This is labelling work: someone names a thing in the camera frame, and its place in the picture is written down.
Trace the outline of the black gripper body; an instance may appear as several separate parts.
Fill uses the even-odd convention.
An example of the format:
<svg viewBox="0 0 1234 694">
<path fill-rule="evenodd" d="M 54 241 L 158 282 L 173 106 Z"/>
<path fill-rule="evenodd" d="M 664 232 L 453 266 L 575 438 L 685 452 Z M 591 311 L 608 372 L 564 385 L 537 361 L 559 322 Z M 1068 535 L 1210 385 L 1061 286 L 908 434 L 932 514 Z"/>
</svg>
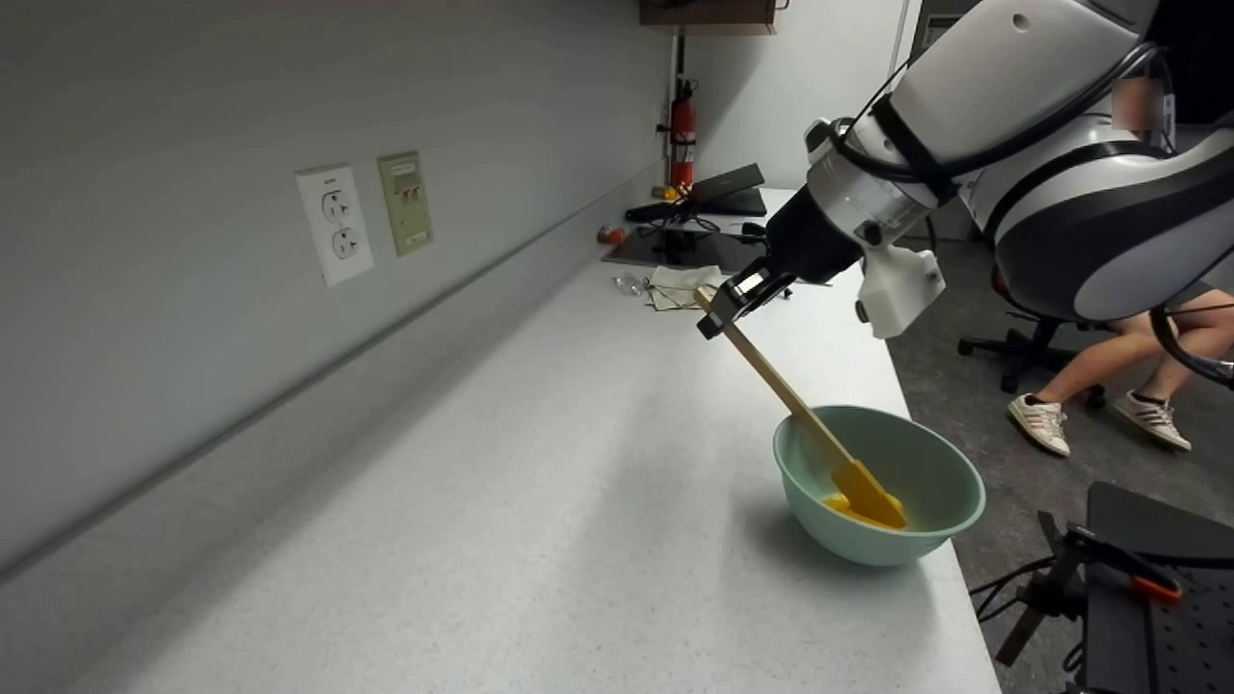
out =
<svg viewBox="0 0 1234 694">
<path fill-rule="evenodd" d="M 767 224 L 767 287 L 777 294 L 793 282 L 824 286 L 865 250 L 827 224 L 817 199 L 797 190 Z"/>
</svg>

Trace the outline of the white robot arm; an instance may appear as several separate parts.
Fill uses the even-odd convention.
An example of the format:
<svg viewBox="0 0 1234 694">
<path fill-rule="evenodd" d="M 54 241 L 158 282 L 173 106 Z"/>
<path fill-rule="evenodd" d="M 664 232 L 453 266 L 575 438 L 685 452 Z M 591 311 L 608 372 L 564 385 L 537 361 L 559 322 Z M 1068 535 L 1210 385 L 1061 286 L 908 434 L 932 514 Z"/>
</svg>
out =
<svg viewBox="0 0 1234 694">
<path fill-rule="evenodd" d="M 793 282 L 865 273 L 857 311 L 907 332 L 944 287 L 897 241 L 957 199 L 1014 300 L 1123 318 L 1234 255 L 1230 0 L 978 0 L 848 119 L 807 134 L 800 190 L 698 328 L 717 335 Z"/>
</svg>

